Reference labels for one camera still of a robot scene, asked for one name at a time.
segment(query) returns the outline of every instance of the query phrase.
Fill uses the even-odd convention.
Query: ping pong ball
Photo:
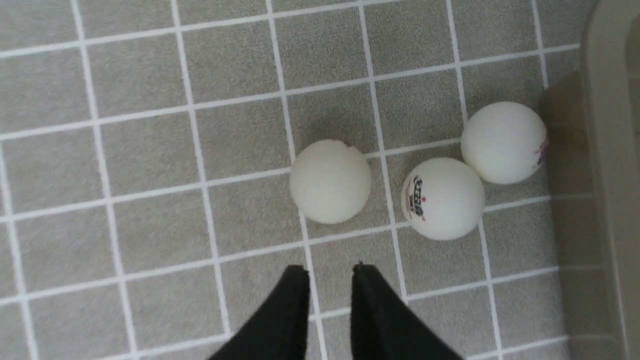
[[[433,240],[453,240],[480,222],[484,187],[461,161],[435,158],[411,171],[401,199],[404,217],[418,233]]]
[[[515,102],[480,109],[462,133],[462,156],[484,180],[519,183],[533,175],[547,150],[547,130],[533,110]]]
[[[304,149],[291,168],[291,196],[305,216],[323,224],[359,213],[371,192],[371,169],[362,153],[338,140]]]

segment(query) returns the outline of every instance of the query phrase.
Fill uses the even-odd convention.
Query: white grout line
[[[216,281],[216,288],[218,290],[218,304],[220,305],[220,316],[222,319],[222,328],[225,332],[225,335],[229,335],[231,333],[231,326],[229,324],[227,298],[225,296],[225,289],[222,283],[222,271],[220,268],[220,262],[218,261],[218,244],[216,243],[216,230],[213,222],[213,209],[211,206],[211,199],[209,196],[209,188],[207,186],[207,176],[204,168],[204,158],[202,156],[202,147],[200,145],[200,133],[198,131],[198,123],[196,121],[195,109],[193,107],[193,91],[191,89],[191,78],[189,76],[186,51],[184,49],[184,39],[182,37],[182,30],[180,30],[180,15],[178,11],[177,0],[171,0],[171,13],[173,15],[173,23],[178,29],[175,35],[176,35],[177,44],[178,44],[178,55],[180,58],[180,68],[182,71],[182,81],[184,83],[184,92],[187,98],[189,122],[191,124],[191,134],[193,135],[193,147],[194,147],[195,156],[196,156],[196,164],[198,165],[198,176],[200,178],[199,187],[202,193],[202,202],[204,205],[204,213],[207,221],[207,232],[209,233],[209,248],[211,250],[214,274],[216,277],[215,281]]]
[[[320,238],[309,240],[309,245],[318,245],[318,244],[328,243],[335,240],[346,240],[349,238],[354,238],[356,236],[381,233],[383,231],[390,231],[392,229],[393,227],[391,225],[384,225],[384,226],[378,226],[378,227],[370,227],[368,229],[350,231],[348,233],[327,235],[327,236],[322,236]]]
[[[482,281],[476,281],[476,282],[469,282],[469,283],[462,284],[462,285],[450,286],[448,288],[423,291],[421,293],[411,294],[411,295],[407,296],[407,298],[408,298],[409,301],[415,301],[415,300],[425,299],[425,298],[428,298],[428,297],[445,295],[445,294],[448,294],[448,293],[456,293],[456,292],[459,292],[459,291],[467,291],[467,290],[477,289],[477,288],[481,288],[483,286],[487,286],[489,284],[502,284],[504,282],[520,280],[520,279],[526,279],[528,277],[540,276],[540,275],[549,274],[549,273],[552,273],[552,272],[557,272],[558,270],[559,270],[558,266],[551,266],[550,268],[542,268],[542,269],[537,269],[537,270],[531,270],[531,271],[528,271],[528,272],[522,272],[522,273],[519,273],[519,274],[513,274],[513,275],[508,275],[508,276],[503,276],[503,277],[496,277],[494,279],[488,279],[488,280],[482,280]]]
[[[468,121],[467,113],[467,101],[465,99],[464,81],[462,78],[462,69],[460,62],[460,50],[458,49],[458,36],[456,35],[456,23],[453,17],[453,5],[451,0],[446,0],[447,16],[449,20],[449,32],[451,34],[451,45],[453,48],[454,64],[456,66],[456,79],[458,82],[458,95],[460,97],[460,109],[462,113],[463,126],[466,127]],[[478,229],[480,232],[480,241],[482,245],[483,259],[484,259],[484,274],[486,276],[486,286],[489,293],[489,303],[491,306],[491,318],[493,322],[493,336],[495,338],[495,344],[497,347],[498,359],[502,360],[502,338],[500,337],[500,327],[498,325],[498,312],[495,305],[495,294],[493,292],[493,284],[491,278],[491,264],[489,262],[488,247],[486,244],[486,235],[484,233],[483,221],[480,219],[478,223]]]
[[[291,131],[291,118],[289,115],[289,103],[287,102],[286,87],[284,82],[284,74],[282,72],[282,60],[280,59],[280,49],[278,46],[278,35],[276,32],[275,17],[273,15],[273,3],[271,0],[265,0],[267,14],[269,15],[269,31],[271,32],[271,43],[273,44],[273,56],[276,64],[276,72],[278,74],[278,87],[280,89],[280,98],[282,100],[282,112],[284,114],[285,130],[287,133],[287,145],[289,147],[289,158],[291,165],[296,160],[296,144],[293,141],[293,133]],[[311,292],[311,301],[314,308],[314,314],[320,314],[320,301],[318,299],[316,275],[314,272],[313,259],[311,257],[311,248],[309,246],[309,235],[307,231],[307,221],[302,211],[298,210],[298,218],[300,220],[300,229],[302,230],[302,244],[305,251],[305,260],[307,262],[307,271],[309,273],[309,287]],[[324,339],[324,327],[322,319],[317,319],[316,329],[318,333],[318,341],[320,343],[320,354],[322,360],[327,360],[326,342]]]
[[[542,51],[542,30],[540,27],[540,13],[538,12],[538,4],[536,0],[531,0],[531,7],[533,9],[533,23],[536,28],[536,42],[538,43],[538,51],[540,52],[540,70],[542,71],[542,85],[546,88],[549,87],[549,77],[547,75],[547,61],[545,59],[545,53]]]
[[[306,88],[285,90],[285,95],[290,96],[290,95],[306,94],[308,92],[316,92],[316,91],[323,91],[323,90],[331,90],[335,88],[342,88],[347,86],[362,85],[368,82],[369,82],[368,78],[338,81],[337,83],[328,83],[328,84],[322,84],[322,85],[308,86]]]
[[[433,66],[433,67],[425,67],[425,68],[414,69],[414,70],[409,70],[409,71],[395,72],[395,73],[391,73],[391,74],[377,75],[377,76],[374,76],[373,79],[374,79],[374,81],[383,81],[383,80],[387,80],[387,79],[396,79],[396,78],[401,78],[401,77],[405,77],[405,76],[412,76],[412,75],[417,75],[417,74],[425,74],[425,73],[428,73],[428,72],[436,72],[436,71],[441,71],[441,70],[457,69],[458,66],[459,67],[473,66],[473,65],[479,65],[479,64],[482,64],[482,63],[490,63],[490,62],[495,62],[495,61],[517,59],[517,58],[522,58],[522,57],[526,57],[526,56],[540,55],[541,53],[547,54],[547,53],[555,53],[555,52],[559,52],[559,51],[568,51],[568,50],[572,50],[572,49],[578,49],[579,47],[580,47],[579,44],[562,45],[562,46],[550,47],[550,48],[546,48],[546,49],[542,49],[542,50],[536,50],[536,51],[526,51],[526,52],[523,52],[523,53],[507,54],[507,55],[493,56],[493,57],[490,57],[490,58],[481,58],[481,59],[475,59],[475,60],[469,60],[469,61],[461,61],[457,65],[455,63],[451,63],[451,64],[446,64],[446,65],[437,65],[437,66]],[[464,91],[461,91],[462,82],[460,81],[460,78],[458,78],[458,79],[459,79],[458,92],[462,94],[462,98],[463,98],[464,97]],[[369,81],[370,81],[370,79],[367,77],[367,78],[362,78],[362,79],[340,81],[340,82],[337,82],[337,83],[329,83],[329,84],[322,84],[322,85],[316,85],[316,86],[309,86],[309,87],[306,87],[306,88],[290,89],[290,90],[285,90],[285,95],[288,96],[288,95],[304,94],[304,93],[307,93],[307,92],[315,92],[315,91],[321,91],[321,90],[331,90],[331,89],[341,88],[341,87],[345,87],[345,86],[361,85],[361,84],[364,84],[364,83],[368,83]],[[236,98],[233,98],[233,99],[224,99],[224,100],[216,100],[216,101],[209,101],[209,102],[201,102],[201,103],[198,103],[198,104],[193,104],[191,106],[188,106],[188,105],[174,106],[174,107],[171,107],[171,108],[162,108],[162,109],[141,111],[141,112],[137,112],[137,113],[129,113],[129,114],[122,114],[122,115],[115,115],[115,116],[111,116],[111,117],[104,117],[104,118],[98,119],[97,123],[100,124],[100,125],[110,124],[110,123],[121,122],[121,121],[126,121],[126,120],[144,119],[144,118],[147,118],[147,117],[154,117],[154,116],[158,116],[158,115],[169,115],[169,114],[179,113],[179,112],[183,112],[183,111],[189,111],[190,108],[193,108],[195,110],[201,110],[201,109],[215,108],[215,107],[218,107],[218,106],[241,104],[241,103],[250,102],[250,101],[276,99],[276,98],[281,97],[281,96],[282,96],[281,92],[271,92],[271,93],[266,93],[266,94],[250,95],[250,96],[245,96],[245,97],[236,97]],[[463,118],[464,119],[466,118],[466,115],[464,115],[466,113],[466,111],[467,111],[467,109],[466,109],[466,107],[464,107],[463,108]],[[38,127],[38,128],[35,128],[35,129],[14,131],[14,132],[11,132],[11,133],[0,133],[0,141],[24,138],[24,137],[27,137],[27,136],[44,135],[44,134],[49,134],[49,133],[55,133],[55,132],[58,132],[58,131],[70,131],[70,130],[75,130],[75,129],[81,129],[81,128],[84,128],[84,127],[93,126],[95,122],[96,122],[96,120],[80,120],[80,121],[77,121],[77,122],[71,122],[71,123],[62,124],[62,125]]]
[[[11,189],[9,185],[9,178],[6,169],[6,163],[4,161],[4,155],[2,146],[0,145],[0,188],[3,194],[3,208],[4,212],[10,217],[13,213],[13,204],[11,199]],[[22,256],[20,254],[20,243],[18,241],[18,234],[15,228],[15,222],[9,221],[6,224],[7,237],[9,240],[9,246],[11,250],[11,257],[13,259],[13,276],[15,279],[15,287],[18,290],[16,297],[11,299],[20,302],[20,311],[22,313],[22,321],[24,322],[24,335],[27,340],[29,348],[29,356],[31,360],[38,360],[38,345],[36,343],[35,332],[33,330],[33,319],[31,317],[31,309],[29,308],[29,301],[26,298],[27,286],[24,281],[24,272],[22,270]]]
[[[489,262],[489,250],[486,243],[486,234],[484,233],[484,224],[480,219],[478,224],[480,232],[480,241],[482,243],[482,255],[484,259],[484,274],[488,281],[487,288],[489,290],[489,304],[491,305],[491,319],[493,322],[493,335],[495,336],[495,345],[498,351],[498,360],[502,360],[502,338],[500,337],[500,325],[498,324],[498,311],[495,305],[495,293],[493,292],[493,284],[491,280],[491,264]]]
[[[376,126],[376,135],[378,137],[378,149],[380,151],[380,165],[382,168],[382,178],[385,183],[385,196],[387,198],[387,211],[389,213],[389,224],[391,225],[391,238],[394,246],[394,254],[396,256],[396,271],[400,282],[400,294],[404,302],[406,302],[406,283],[404,281],[404,269],[402,257],[400,255],[400,246],[398,244],[398,233],[396,230],[396,214],[394,212],[394,202],[391,196],[391,186],[389,185],[389,172],[387,168],[387,156],[385,155],[385,141],[382,135],[382,125],[380,121],[380,109],[378,107],[378,96],[376,95],[376,83],[374,80],[373,62],[371,60],[371,47],[369,46],[369,34],[367,32],[367,21],[364,13],[364,2],[358,2],[358,12],[360,13],[360,25],[362,27],[362,42],[364,45],[364,54],[367,60],[367,73],[369,75],[369,90],[371,91],[371,102],[373,104],[373,117]]]
[[[89,54],[87,52],[86,43],[84,41],[84,28],[80,9],[78,7],[77,0],[71,0],[71,6],[76,22],[76,31],[80,45],[80,55],[83,64],[84,82],[86,85],[87,101],[89,104],[89,110],[93,122],[93,137],[95,141],[96,158],[98,161],[98,168],[100,172],[100,181],[102,183],[102,192],[104,198],[107,201],[107,220],[109,224],[109,236],[111,238],[111,251],[113,256],[113,265],[116,271],[116,279],[118,281],[118,289],[120,291],[120,300],[122,301],[122,311],[124,313],[125,326],[127,329],[127,338],[129,340],[129,346],[131,352],[134,354],[132,360],[138,360],[135,356],[135,352],[138,350],[136,343],[136,331],[133,326],[133,315],[131,313],[131,303],[129,302],[129,295],[127,293],[127,285],[124,280],[124,269],[122,266],[122,259],[120,256],[120,246],[118,244],[118,230],[116,226],[115,213],[113,211],[113,204],[109,203],[111,198],[111,187],[109,185],[109,176],[107,173],[107,165],[104,156],[104,149],[102,148],[102,135],[100,133],[100,125],[97,122],[99,118],[97,101],[95,93],[93,91],[93,81],[91,74],[91,66],[89,64]]]
[[[542,268],[542,269],[536,269],[536,270],[530,270],[527,272],[521,272],[518,274],[513,274],[513,275],[507,275],[507,276],[500,276],[500,277],[496,277],[494,279],[490,279],[490,282],[492,284],[502,284],[504,282],[510,282],[510,281],[515,281],[515,280],[522,280],[522,279],[526,279],[528,277],[534,277],[534,276],[540,276],[540,275],[545,275],[545,274],[551,274],[554,272],[558,272],[560,271],[560,267],[559,266],[550,266],[548,268]]]
[[[422,144],[419,144],[419,145],[398,147],[396,149],[385,150],[384,153],[385,153],[386,156],[397,155],[397,154],[404,154],[406,152],[411,152],[411,151],[419,151],[419,150],[431,149],[431,148],[439,147],[439,146],[452,145],[452,144],[456,144],[456,143],[460,143],[460,138],[439,140],[439,141],[436,141],[436,142],[422,143]]]
[[[469,119],[467,115],[467,101],[465,100],[464,82],[462,79],[462,69],[460,67],[460,50],[458,49],[458,36],[456,35],[456,23],[453,19],[453,5],[451,0],[446,0],[447,17],[449,18],[449,34],[451,36],[451,47],[453,49],[453,63],[456,69],[456,80],[458,82],[458,95],[460,97],[460,109],[463,124]]]
[[[476,281],[476,282],[470,282],[468,284],[450,286],[444,289],[424,291],[422,293],[415,293],[407,296],[407,301],[415,301],[420,299],[426,299],[428,297],[440,296],[440,295],[445,295],[449,293],[457,293],[459,291],[473,290],[477,288],[482,288],[483,286],[487,286],[487,284],[488,284],[488,281]]]
[[[285,244],[274,245],[270,247],[263,247],[261,249],[253,249],[253,250],[247,250],[243,252],[236,252],[235,254],[220,256],[220,263],[228,263],[231,261],[252,258],[254,256],[267,255],[267,254],[271,254],[273,252],[278,252],[278,251],[286,251],[286,250],[303,248],[304,246],[305,246],[305,242],[303,240],[300,240],[300,241],[294,241],[292,243],[285,243]]]
[[[545,196],[539,196],[539,197],[532,197],[530,199],[522,199],[522,200],[513,201],[513,202],[505,202],[502,204],[487,205],[484,207],[484,212],[490,213],[491,211],[515,208],[517,206],[530,205],[530,204],[535,204],[537,202],[543,202],[548,200],[551,200],[551,196],[545,195]]]
[[[543,347],[543,346],[547,346],[555,343],[560,343],[562,341],[569,340],[569,338],[570,338],[569,336],[558,336],[557,338],[551,338],[551,339],[536,341],[534,343],[519,345],[516,347],[510,347],[508,349],[503,350],[502,352],[505,354],[510,354],[512,352],[529,350],[530,348]]]
[[[364,0],[363,3],[369,4],[381,4],[381,3],[393,3],[396,1],[402,0]],[[174,26],[170,28],[161,28],[161,29],[152,29],[145,31],[138,31],[134,33],[124,33],[118,35],[110,35],[106,37],[97,37],[97,38],[89,38],[83,41],[69,41],[62,42],[57,44],[48,44],[48,45],[38,45],[34,47],[27,47],[23,49],[11,49],[6,51],[0,51],[0,59],[2,58],[10,58],[13,56],[22,56],[28,54],[38,54],[45,53],[49,51],[58,51],[64,49],[71,49],[75,47],[80,47],[81,43],[84,45],[96,45],[96,44],[105,44],[108,42],[116,42],[123,40],[133,40],[137,38],[145,38],[145,37],[156,37],[161,35],[169,35],[178,31],[192,31],[198,29],[207,29],[207,28],[216,28],[220,26],[231,26],[237,24],[246,24],[248,22],[257,22],[257,21],[265,21],[269,19],[277,19],[282,17],[292,17],[298,15],[306,15],[311,13],[318,12],[327,12],[332,10],[340,10],[345,8],[353,8],[358,6],[356,1],[351,1],[347,3],[338,3],[331,4],[326,6],[317,6],[313,8],[304,8],[298,10],[284,11],[284,12],[275,12],[275,13],[267,13],[262,15],[254,15],[249,17],[240,17],[236,19],[227,19],[227,20],[217,20],[210,22],[201,22],[198,24],[190,24],[190,25],[182,25],[182,26]]]

